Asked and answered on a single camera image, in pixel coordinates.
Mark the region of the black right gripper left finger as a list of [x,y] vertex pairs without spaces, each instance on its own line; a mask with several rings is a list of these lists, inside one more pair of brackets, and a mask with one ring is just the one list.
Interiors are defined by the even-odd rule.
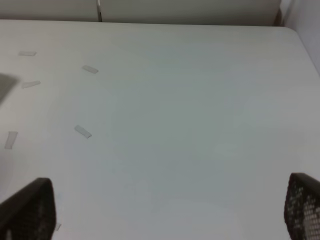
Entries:
[[0,204],[2,240],[50,240],[56,228],[54,188],[37,178]]

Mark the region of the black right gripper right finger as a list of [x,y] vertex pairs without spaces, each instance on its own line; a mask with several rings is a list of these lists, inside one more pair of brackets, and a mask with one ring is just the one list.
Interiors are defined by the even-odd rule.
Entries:
[[302,173],[289,177],[284,222],[291,240],[320,240],[320,182]]

